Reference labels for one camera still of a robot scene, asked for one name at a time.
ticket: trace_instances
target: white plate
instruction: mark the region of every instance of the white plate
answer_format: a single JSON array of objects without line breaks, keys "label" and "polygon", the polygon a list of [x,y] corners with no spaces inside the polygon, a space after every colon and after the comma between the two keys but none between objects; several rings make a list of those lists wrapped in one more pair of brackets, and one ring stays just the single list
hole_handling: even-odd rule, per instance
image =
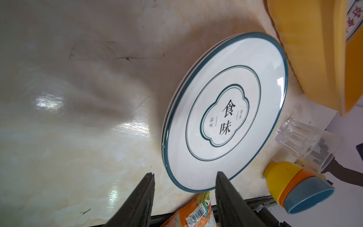
[{"label": "white plate", "polygon": [[271,134],[285,99],[283,49],[264,33],[216,44],[183,78],[166,114],[162,153],[171,180],[189,192],[232,179]]}]

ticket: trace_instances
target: marble surface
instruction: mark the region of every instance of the marble surface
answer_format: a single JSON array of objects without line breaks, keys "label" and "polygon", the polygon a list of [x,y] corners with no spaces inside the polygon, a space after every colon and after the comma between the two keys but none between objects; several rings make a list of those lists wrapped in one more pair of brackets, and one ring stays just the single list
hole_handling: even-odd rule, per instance
[{"label": "marble surface", "polygon": [[[1,1],[2,226],[104,224],[147,172],[152,215],[188,203],[162,163],[166,108],[200,55],[252,31],[276,38],[262,0]],[[334,115],[289,70],[275,130],[287,119],[325,129]],[[232,180],[243,198],[269,194],[273,159],[289,157],[272,135]]]}]

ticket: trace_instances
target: red chinese character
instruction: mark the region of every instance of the red chinese character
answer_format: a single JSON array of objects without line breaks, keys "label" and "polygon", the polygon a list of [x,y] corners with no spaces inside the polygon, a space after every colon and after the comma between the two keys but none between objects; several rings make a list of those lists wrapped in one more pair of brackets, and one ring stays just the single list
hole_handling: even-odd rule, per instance
[{"label": "red chinese character", "polygon": [[354,16],[360,17],[360,14],[363,12],[362,7],[355,6],[355,9],[353,10]]},{"label": "red chinese character", "polygon": [[351,19],[351,18],[348,18],[347,23],[348,23],[348,27],[354,25],[353,19]]}]

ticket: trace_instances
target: orange bowl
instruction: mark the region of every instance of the orange bowl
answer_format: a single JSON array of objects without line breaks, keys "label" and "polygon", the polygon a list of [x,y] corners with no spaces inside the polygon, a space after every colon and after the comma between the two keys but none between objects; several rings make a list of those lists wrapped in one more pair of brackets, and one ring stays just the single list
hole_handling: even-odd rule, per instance
[{"label": "orange bowl", "polygon": [[278,203],[284,207],[284,201],[286,196],[290,193],[290,191],[300,182],[302,182],[303,180],[305,180],[306,178],[309,177],[315,177],[315,175],[312,172],[309,172],[307,170],[300,170],[292,179],[291,181],[287,184],[287,186],[285,187],[285,189],[282,191],[279,199],[278,199]]}]

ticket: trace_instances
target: blue bowl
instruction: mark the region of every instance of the blue bowl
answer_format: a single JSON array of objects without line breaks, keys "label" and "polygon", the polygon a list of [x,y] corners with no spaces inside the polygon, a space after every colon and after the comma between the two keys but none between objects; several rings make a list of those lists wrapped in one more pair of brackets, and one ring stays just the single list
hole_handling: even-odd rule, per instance
[{"label": "blue bowl", "polygon": [[286,196],[284,207],[288,214],[312,208],[331,196],[335,188],[318,177],[309,177],[297,184]]}]

